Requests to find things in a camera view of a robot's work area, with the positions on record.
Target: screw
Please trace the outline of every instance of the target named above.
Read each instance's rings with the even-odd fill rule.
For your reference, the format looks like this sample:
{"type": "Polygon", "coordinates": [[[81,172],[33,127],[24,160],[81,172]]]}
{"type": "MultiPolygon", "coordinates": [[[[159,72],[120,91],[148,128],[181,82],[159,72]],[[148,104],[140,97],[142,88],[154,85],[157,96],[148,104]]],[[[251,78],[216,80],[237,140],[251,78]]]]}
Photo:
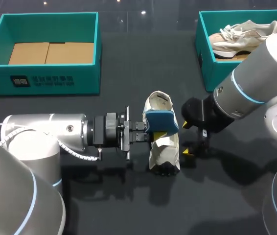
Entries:
{"type": "Polygon", "coordinates": [[[217,92],[218,93],[221,93],[223,91],[223,87],[219,87],[218,89],[217,89],[217,92]]]}
{"type": "Polygon", "coordinates": [[[72,132],[73,131],[73,126],[71,126],[71,125],[67,126],[67,131],[72,132]]]}

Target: beige sneaker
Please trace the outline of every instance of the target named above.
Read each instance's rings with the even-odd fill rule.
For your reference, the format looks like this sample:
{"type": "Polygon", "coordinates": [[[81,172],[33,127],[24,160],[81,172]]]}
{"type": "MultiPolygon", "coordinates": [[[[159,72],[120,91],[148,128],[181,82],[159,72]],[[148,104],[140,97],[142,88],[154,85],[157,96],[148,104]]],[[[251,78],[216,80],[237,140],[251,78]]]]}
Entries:
{"type": "Polygon", "coordinates": [[[233,26],[227,25],[220,33],[210,35],[213,53],[222,58],[233,58],[241,51],[252,52],[269,36],[277,33],[277,21],[255,24],[251,20],[233,26]]]}

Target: white cable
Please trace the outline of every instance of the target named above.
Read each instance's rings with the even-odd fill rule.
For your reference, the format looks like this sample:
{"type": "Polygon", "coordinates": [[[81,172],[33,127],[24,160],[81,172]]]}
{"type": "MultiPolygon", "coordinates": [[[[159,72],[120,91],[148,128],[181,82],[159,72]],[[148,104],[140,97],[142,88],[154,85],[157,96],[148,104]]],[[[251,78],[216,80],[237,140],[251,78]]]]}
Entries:
{"type": "MultiPolygon", "coordinates": [[[[28,131],[28,130],[33,130],[33,131],[40,131],[40,132],[43,132],[44,134],[46,135],[49,135],[50,133],[46,133],[42,130],[37,130],[37,129],[34,129],[30,126],[23,126],[23,125],[17,125],[17,124],[3,124],[3,123],[0,123],[0,125],[10,125],[12,127],[19,127],[18,129],[12,131],[11,133],[9,133],[9,135],[7,135],[2,141],[0,141],[0,146],[2,147],[4,144],[6,144],[9,140],[11,140],[14,136],[16,136],[17,134],[23,132],[23,131],[28,131]]],[[[77,152],[74,152],[72,149],[70,149],[69,147],[67,147],[64,143],[62,143],[60,140],[58,140],[58,144],[59,146],[65,150],[67,153],[69,153],[70,155],[76,157],[76,158],[79,158],[79,159],[82,159],[82,160],[85,160],[85,161],[98,161],[100,160],[98,157],[93,157],[93,156],[84,156],[84,155],[81,155],[81,154],[78,154],[77,152]]]]}

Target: shoe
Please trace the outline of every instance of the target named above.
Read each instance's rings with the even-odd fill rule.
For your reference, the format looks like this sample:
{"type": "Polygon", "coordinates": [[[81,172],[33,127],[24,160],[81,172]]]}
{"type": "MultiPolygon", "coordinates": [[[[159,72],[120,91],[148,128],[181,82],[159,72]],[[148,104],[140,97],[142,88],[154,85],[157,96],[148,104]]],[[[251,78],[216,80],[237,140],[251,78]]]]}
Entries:
{"type": "Polygon", "coordinates": [[[179,127],[170,96],[160,91],[151,93],[144,106],[143,121],[148,122],[156,139],[151,143],[149,169],[160,175],[175,175],[180,171],[179,127]]]}
{"type": "Polygon", "coordinates": [[[213,53],[221,58],[231,59],[241,51],[252,52],[269,36],[277,33],[277,21],[270,24],[245,23],[227,25],[220,33],[210,35],[213,53]]]}

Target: shoe laces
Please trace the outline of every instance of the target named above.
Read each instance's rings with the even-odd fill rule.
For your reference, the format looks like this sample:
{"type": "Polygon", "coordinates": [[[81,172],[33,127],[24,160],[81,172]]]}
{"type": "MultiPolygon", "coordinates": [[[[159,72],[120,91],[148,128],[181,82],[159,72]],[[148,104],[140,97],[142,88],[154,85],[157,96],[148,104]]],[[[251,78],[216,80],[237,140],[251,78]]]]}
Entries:
{"type": "Polygon", "coordinates": [[[226,41],[233,40],[242,35],[243,33],[242,29],[241,31],[234,30],[236,26],[238,26],[238,24],[235,24],[233,26],[227,25],[224,29],[220,29],[221,35],[224,38],[224,40],[226,41]]]}

